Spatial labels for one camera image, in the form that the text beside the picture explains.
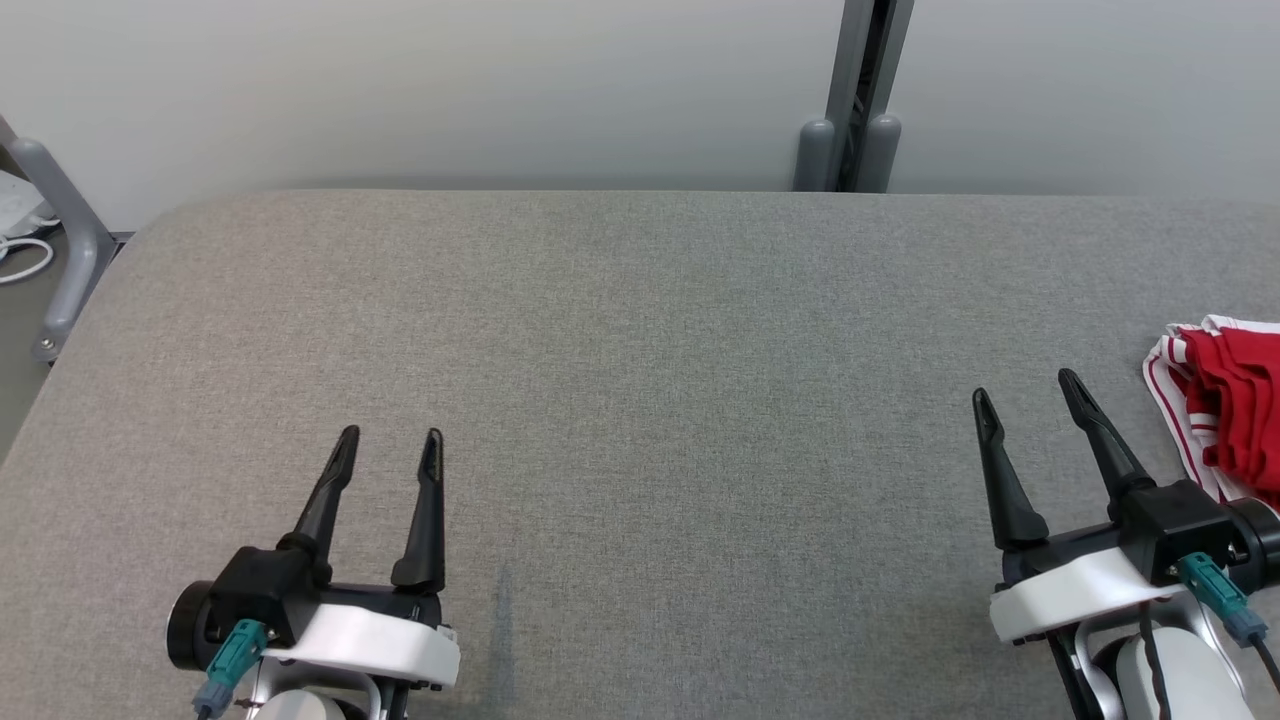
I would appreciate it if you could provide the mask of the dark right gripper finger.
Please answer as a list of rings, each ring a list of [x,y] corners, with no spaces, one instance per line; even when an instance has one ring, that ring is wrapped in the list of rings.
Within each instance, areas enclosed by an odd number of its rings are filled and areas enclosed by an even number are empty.
[[[1121,521],[1125,497],[1134,491],[1155,488],[1157,483],[1132,452],[1083,379],[1073,369],[1061,368],[1057,380],[1073,421],[1089,441],[1108,495],[1108,518]]]
[[[1043,544],[1047,521],[1032,506],[1004,442],[1004,424],[982,387],[972,396],[995,547],[1016,552]]]

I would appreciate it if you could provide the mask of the grey metal post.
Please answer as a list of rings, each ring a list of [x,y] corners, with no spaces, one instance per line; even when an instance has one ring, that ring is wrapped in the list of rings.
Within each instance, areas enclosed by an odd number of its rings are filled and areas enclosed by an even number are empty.
[[[829,191],[854,192],[864,124],[892,114],[890,96],[915,0],[845,0],[826,119],[836,127]]]

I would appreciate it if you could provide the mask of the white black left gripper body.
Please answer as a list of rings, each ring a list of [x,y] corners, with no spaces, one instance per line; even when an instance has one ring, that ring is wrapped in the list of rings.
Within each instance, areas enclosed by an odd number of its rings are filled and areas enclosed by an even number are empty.
[[[439,594],[339,584],[321,592],[321,603],[294,644],[271,647],[264,657],[452,688],[461,648],[444,621]]]

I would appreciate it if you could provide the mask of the grey cylinder post foot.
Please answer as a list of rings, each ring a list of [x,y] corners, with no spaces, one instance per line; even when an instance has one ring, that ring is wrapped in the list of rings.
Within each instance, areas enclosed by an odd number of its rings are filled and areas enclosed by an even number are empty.
[[[792,192],[828,192],[829,164],[835,151],[836,127],[828,119],[809,120],[797,140]]]
[[[901,133],[901,120],[892,114],[879,114],[864,124],[858,151],[855,192],[888,191]]]

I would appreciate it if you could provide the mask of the white power strip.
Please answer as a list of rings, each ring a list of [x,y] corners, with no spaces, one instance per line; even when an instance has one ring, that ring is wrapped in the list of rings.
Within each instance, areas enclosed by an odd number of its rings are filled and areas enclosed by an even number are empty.
[[[26,237],[59,224],[52,206],[32,183],[0,170],[0,237]]]

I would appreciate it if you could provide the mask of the red jersey striped trim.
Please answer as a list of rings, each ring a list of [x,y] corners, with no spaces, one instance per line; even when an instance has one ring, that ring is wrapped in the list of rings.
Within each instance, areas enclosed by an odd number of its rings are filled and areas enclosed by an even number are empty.
[[[1211,498],[1226,503],[1234,500],[1219,497],[1212,474],[1194,456],[1199,446],[1190,432],[1185,396],[1190,372],[1183,361],[1185,345],[1178,333],[1184,325],[1192,324],[1169,325],[1165,334],[1158,337],[1143,363],[1142,375],[1170,430],[1187,475]]]

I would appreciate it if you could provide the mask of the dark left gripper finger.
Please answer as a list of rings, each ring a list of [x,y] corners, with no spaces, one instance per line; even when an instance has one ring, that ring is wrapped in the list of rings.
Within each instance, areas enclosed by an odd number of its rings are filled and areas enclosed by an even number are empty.
[[[419,493],[404,553],[392,569],[390,583],[401,593],[439,593],[445,588],[444,439],[428,432],[417,469]]]
[[[301,552],[308,560],[316,587],[332,584],[329,552],[340,496],[353,479],[358,442],[358,425],[347,425],[340,432],[293,530],[276,542],[278,550]]]

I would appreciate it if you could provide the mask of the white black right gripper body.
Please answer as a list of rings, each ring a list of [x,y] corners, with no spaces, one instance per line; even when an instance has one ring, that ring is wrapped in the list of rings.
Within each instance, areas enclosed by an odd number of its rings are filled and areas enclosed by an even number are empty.
[[[1119,529],[1108,524],[1004,550],[1001,573],[989,620],[1005,643],[1187,593],[1181,585],[1144,579],[1120,550]]]

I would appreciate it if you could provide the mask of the grey metal frame leg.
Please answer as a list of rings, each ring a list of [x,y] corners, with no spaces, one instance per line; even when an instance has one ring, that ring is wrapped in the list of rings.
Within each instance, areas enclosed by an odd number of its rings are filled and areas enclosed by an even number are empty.
[[[47,147],[20,137],[0,115],[0,145],[41,192],[67,236],[65,268],[47,306],[33,357],[54,364],[91,293],[118,252],[118,242]]]

